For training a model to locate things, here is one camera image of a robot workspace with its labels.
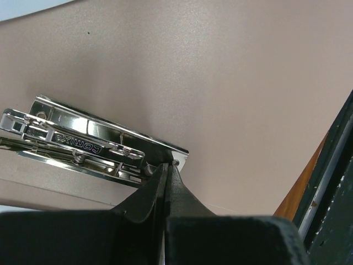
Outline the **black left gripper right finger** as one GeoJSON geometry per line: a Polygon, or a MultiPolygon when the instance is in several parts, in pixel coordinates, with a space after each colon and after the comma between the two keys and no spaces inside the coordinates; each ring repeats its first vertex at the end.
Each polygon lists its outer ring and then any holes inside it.
{"type": "Polygon", "coordinates": [[[166,264],[309,264],[295,225],[278,216],[219,216],[184,185],[175,166],[165,187],[166,264]]]}

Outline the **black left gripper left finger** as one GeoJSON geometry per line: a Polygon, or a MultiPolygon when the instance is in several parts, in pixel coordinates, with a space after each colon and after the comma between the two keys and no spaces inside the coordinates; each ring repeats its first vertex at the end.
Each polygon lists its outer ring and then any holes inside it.
{"type": "Polygon", "coordinates": [[[168,165],[110,210],[1,214],[2,264],[158,264],[168,165]]]}

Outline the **pink file folder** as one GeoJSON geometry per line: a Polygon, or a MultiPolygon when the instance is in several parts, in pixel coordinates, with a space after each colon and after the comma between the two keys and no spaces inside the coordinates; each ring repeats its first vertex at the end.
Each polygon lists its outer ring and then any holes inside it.
{"type": "Polygon", "coordinates": [[[77,1],[1,24],[1,108],[39,94],[181,146],[213,212],[275,212],[352,90],[351,1],[77,1]]]}

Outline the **printed paper document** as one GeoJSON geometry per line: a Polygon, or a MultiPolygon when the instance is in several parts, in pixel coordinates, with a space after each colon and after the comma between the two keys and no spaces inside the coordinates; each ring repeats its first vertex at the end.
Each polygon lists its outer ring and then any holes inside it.
{"type": "Polygon", "coordinates": [[[71,0],[1,0],[1,22],[71,3],[71,0]]]}

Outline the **black folder clip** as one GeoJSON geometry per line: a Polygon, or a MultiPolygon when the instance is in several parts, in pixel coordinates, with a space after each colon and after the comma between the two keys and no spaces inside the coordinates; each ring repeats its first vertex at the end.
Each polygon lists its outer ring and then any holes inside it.
{"type": "Polygon", "coordinates": [[[188,150],[39,95],[4,110],[1,148],[53,166],[141,187],[161,164],[182,169],[188,150]]]}

